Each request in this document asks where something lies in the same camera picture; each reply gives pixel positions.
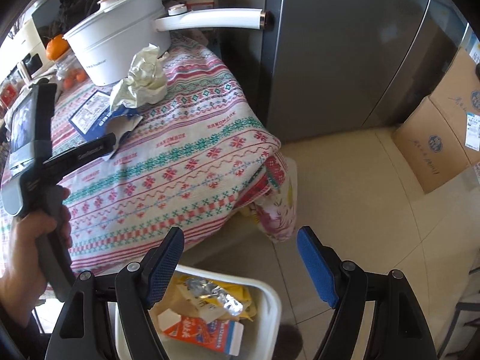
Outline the person's left hand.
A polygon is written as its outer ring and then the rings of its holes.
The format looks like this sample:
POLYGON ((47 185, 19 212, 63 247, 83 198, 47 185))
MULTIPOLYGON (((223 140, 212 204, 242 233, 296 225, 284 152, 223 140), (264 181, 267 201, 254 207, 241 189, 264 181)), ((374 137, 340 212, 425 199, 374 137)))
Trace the person's left hand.
POLYGON ((29 324, 32 310, 47 288, 36 240, 52 233, 57 221, 45 211, 32 211, 11 223, 9 254, 1 277, 1 305, 11 320, 22 328, 29 324))

